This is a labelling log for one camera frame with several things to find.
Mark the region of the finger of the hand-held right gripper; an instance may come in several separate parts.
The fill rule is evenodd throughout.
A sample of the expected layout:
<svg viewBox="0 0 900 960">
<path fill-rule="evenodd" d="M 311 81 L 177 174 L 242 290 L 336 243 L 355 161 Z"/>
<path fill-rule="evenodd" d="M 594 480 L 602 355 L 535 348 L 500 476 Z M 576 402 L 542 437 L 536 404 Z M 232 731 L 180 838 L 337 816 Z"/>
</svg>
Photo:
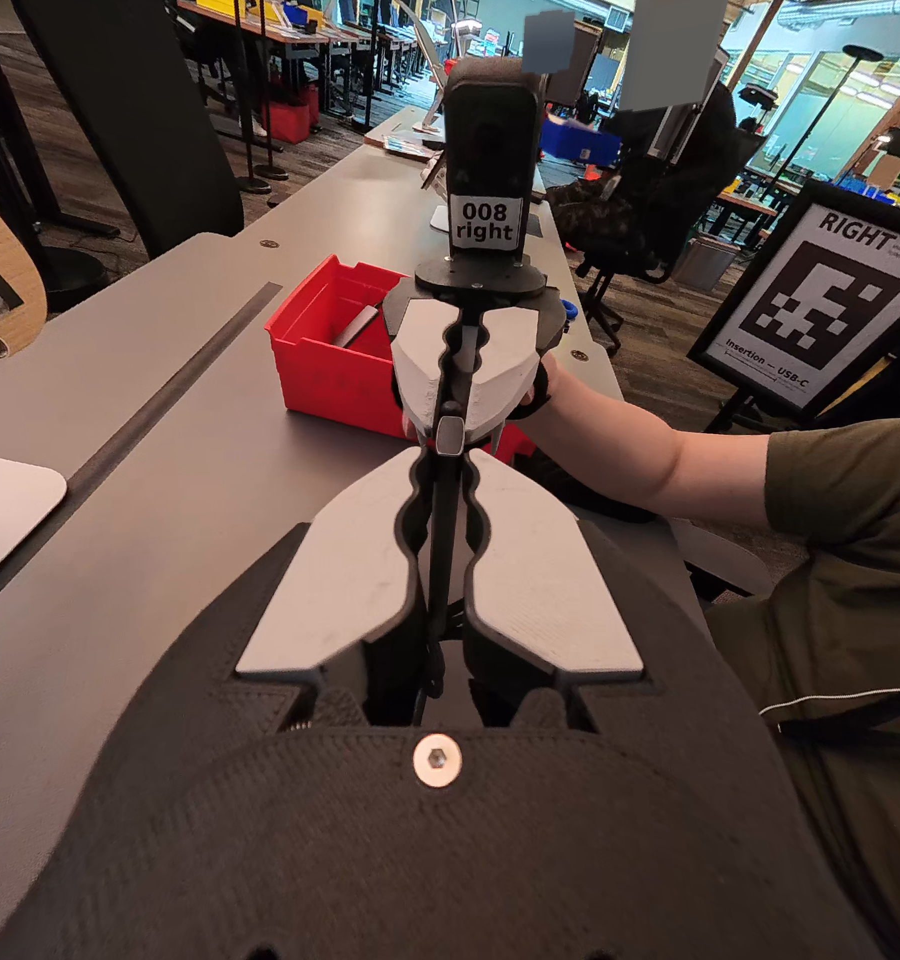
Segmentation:
<svg viewBox="0 0 900 960">
<path fill-rule="evenodd" d="M 434 298 L 411 298 L 404 310 L 391 356 L 403 414 L 420 441 L 428 439 L 437 418 L 447 353 L 447 334 L 458 323 L 458 307 Z"/>
<path fill-rule="evenodd" d="M 457 402 L 463 442 L 485 438 L 516 410 L 540 365 L 539 312 L 517 306 L 462 308 L 457 353 Z"/>
</svg>

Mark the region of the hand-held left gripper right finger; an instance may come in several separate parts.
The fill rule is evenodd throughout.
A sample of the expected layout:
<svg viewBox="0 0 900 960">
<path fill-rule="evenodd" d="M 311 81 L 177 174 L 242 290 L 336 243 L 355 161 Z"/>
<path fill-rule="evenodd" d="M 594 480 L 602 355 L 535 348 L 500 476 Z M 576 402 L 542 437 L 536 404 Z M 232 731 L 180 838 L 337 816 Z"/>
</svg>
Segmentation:
<svg viewBox="0 0 900 960">
<path fill-rule="evenodd" d="M 478 542 L 464 608 L 477 637 L 559 689 L 638 679 L 644 662 L 576 515 L 484 450 L 467 466 Z"/>
</svg>

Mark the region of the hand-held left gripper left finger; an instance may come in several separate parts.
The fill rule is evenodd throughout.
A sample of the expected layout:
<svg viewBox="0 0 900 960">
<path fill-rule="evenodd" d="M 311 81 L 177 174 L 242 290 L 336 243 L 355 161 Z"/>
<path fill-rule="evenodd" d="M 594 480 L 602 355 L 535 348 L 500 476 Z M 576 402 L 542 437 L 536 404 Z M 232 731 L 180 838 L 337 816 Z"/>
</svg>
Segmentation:
<svg viewBox="0 0 900 960">
<path fill-rule="evenodd" d="M 345 488 L 313 519 L 236 665 L 241 678 L 396 687 L 420 613 L 422 448 Z"/>
</svg>

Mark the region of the red plastic bin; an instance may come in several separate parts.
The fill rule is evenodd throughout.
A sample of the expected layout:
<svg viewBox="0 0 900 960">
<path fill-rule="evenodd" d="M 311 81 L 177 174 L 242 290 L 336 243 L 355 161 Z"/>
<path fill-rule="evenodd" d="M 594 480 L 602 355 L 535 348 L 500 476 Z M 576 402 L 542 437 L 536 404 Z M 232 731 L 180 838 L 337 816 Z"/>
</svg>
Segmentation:
<svg viewBox="0 0 900 960">
<path fill-rule="evenodd" d="M 288 410 L 403 436 L 382 305 L 407 278 L 365 262 L 348 266 L 332 254 L 288 294 L 264 327 Z M 378 317 L 352 347 L 333 345 L 364 306 L 376 304 Z"/>
</svg>

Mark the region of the person's right forearm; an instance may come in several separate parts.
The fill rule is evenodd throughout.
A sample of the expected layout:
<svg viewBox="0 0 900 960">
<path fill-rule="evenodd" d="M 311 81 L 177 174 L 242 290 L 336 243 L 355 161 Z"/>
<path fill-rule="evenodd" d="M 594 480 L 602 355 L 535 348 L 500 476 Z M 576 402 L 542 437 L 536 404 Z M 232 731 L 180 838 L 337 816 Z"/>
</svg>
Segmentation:
<svg viewBox="0 0 900 960">
<path fill-rule="evenodd" d="M 769 527 L 769 437 L 679 431 L 577 382 L 587 413 L 576 436 L 563 435 L 568 473 L 609 498 L 668 517 Z"/>
</svg>

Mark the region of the person's right hand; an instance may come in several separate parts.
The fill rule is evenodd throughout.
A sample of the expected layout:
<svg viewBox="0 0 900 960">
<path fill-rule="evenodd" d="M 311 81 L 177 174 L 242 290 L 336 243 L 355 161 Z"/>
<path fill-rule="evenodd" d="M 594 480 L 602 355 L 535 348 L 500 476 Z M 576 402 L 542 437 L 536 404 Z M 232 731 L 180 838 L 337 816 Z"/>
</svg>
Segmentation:
<svg viewBox="0 0 900 960">
<path fill-rule="evenodd" d="M 540 358 L 527 390 L 519 399 L 520 429 L 535 444 L 543 446 L 555 437 L 576 436 L 585 423 L 587 392 L 561 365 L 552 351 Z"/>
</svg>

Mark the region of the white desk stand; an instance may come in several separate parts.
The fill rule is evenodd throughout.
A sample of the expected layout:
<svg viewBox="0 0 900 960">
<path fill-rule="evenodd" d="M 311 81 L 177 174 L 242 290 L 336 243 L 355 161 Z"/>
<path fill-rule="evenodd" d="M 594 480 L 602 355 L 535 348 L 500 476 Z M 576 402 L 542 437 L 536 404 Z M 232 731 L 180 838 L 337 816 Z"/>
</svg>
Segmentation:
<svg viewBox="0 0 900 960">
<path fill-rule="evenodd" d="M 431 191 L 440 203 L 433 211 L 430 226 L 444 234 L 449 233 L 449 209 L 447 188 L 447 157 L 446 150 L 433 155 L 421 172 L 421 189 Z"/>
</svg>

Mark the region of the red floor crate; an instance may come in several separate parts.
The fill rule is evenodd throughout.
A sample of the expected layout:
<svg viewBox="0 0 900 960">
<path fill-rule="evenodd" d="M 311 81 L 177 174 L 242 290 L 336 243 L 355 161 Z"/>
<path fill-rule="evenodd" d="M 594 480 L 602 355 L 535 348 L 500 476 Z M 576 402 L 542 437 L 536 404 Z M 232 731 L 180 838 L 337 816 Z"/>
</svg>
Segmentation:
<svg viewBox="0 0 900 960">
<path fill-rule="evenodd" d="M 270 102 L 263 105 L 264 129 L 276 140 L 297 145 L 320 126 L 320 112 L 310 101 Z"/>
</svg>

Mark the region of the grey waste bin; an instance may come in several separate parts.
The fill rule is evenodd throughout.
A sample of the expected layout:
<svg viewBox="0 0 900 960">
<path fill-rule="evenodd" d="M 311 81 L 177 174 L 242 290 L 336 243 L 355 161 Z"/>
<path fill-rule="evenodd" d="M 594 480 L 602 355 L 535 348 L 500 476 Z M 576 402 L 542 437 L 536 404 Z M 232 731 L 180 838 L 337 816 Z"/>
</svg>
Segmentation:
<svg viewBox="0 0 900 960">
<path fill-rule="evenodd" d="M 711 292 L 740 252 L 738 244 L 695 232 L 676 259 L 671 280 L 699 292 Z"/>
</svg>

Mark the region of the yellow storage bin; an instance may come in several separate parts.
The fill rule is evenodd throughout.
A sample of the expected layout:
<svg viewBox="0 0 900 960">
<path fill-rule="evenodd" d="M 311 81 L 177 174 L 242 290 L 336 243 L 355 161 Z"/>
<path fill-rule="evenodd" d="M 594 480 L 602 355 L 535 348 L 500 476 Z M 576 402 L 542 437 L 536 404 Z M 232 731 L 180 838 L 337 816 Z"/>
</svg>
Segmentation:
<svg viewBox="0 0 900 960">
<path fill-rule="evenodd" d="M 268 27 L 283 28 L 286 25 L 282 2 L 275 1 L 195 1 L 202 9 L 232 17 L 240 8 L 242 22 L 259 22 L 264 18 Z"/>
</svg>

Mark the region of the person's torso in olive shirt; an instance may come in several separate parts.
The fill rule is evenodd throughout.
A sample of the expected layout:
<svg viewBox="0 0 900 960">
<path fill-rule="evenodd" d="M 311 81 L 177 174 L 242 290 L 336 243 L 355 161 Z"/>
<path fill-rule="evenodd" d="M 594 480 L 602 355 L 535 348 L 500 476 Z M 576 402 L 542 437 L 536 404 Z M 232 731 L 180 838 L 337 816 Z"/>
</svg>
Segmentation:
<svg viewBox="0 0 900 960">
<path fill-rule="evenodd" d="M 768 439 L 769 527 L 804 562 L 714 606 L 712 638 L 768 726 L 812 833 L 900 958 L 900 418 Z"/>
</svg>

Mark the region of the framed tag sign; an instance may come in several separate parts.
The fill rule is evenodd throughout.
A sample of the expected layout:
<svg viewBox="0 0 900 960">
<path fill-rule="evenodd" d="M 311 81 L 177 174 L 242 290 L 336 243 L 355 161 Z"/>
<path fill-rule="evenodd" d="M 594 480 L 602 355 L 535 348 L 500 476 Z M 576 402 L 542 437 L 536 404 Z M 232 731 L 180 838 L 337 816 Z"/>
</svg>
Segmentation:
<svg viewBox="0 0 900 960">
<path fill-rule="evenodd" d="M 900 208 L 810 182 L 688 358 L 736 388 L 707 433 L 773 432 L 749 404 L 803 428 L 900 416 Z"/>
</svg>

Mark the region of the white stand base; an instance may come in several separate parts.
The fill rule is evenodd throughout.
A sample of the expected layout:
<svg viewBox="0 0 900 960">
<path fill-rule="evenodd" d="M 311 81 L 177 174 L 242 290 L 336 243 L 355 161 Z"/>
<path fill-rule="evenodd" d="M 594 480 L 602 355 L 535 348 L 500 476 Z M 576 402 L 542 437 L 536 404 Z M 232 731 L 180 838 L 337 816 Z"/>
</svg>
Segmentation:
<svg viewBox="0 0 900 960">
<path fill-rule="evenodd" d="M 0 564 L 65 498 L 68 485 L 45 466 L 0 458 Z"/>
</svg>

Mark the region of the black upright panel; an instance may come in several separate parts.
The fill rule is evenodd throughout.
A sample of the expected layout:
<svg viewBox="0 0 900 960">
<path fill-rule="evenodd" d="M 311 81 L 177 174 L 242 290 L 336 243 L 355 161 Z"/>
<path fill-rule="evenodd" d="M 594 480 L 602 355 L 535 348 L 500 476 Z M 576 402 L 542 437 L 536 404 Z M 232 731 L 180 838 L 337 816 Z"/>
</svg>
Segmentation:
<svg viewBox="0 0 900 960">
<path fill-rule="evenodd" d="M 157 1 L 14 1 L 150 258 L 245 226 L 241 192 Z"/>
</svg>

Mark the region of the black floor lamp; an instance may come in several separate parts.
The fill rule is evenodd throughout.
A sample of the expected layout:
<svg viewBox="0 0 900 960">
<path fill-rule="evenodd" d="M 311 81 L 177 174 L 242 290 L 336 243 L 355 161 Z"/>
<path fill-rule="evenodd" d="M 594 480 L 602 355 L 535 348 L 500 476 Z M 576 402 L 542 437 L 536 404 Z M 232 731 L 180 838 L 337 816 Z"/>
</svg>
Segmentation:
<svg viewBox="0 0 900 960">
<path fill-rule="evenodd" d="M 786 171 L 787 167 L 796 158 L 797 154 L 802 149 L 804 142 L 814 132 L 816 126 L 818 126 L 822 118 L 826 115 L 831 104 L 836 99 L 838 94 L 841 92 L 841 89 L 845 85 L 847 80 L 851 78 L 852 73 L 857 69 L 857 67 L 860 66 L 861 63 L 868 63 L 868 64 L 880 63 L 884 59 L 884 54 L 882 54 L 881 52 L 871 47 L 863 46 L 859 44 L 846 44 L 842 47 L 841 50 L 845 56 L 852 58 L 852 64 L 850 66 L 847 66 L 846 70 L 843 72 L 843 75 L 839 78 L 839 80 L 835 82 L 833 89 L 831 90 L 826 101 L 823 103 L 823 105 L 820 107 L 820 109 L 816 113 L 816 116 L 813 118 L 811 123 L 807 126 L 803 135 L 795 142 L 789 155 L 786 157 L 785 160 L 782 161 L 779 169 L 775 172 L 772 179 L 768 182 L 768 189 L 776 188 L 777 183 L 780 181 L 781 177 L 784 175 L 784 172 Z"/>
</svg>

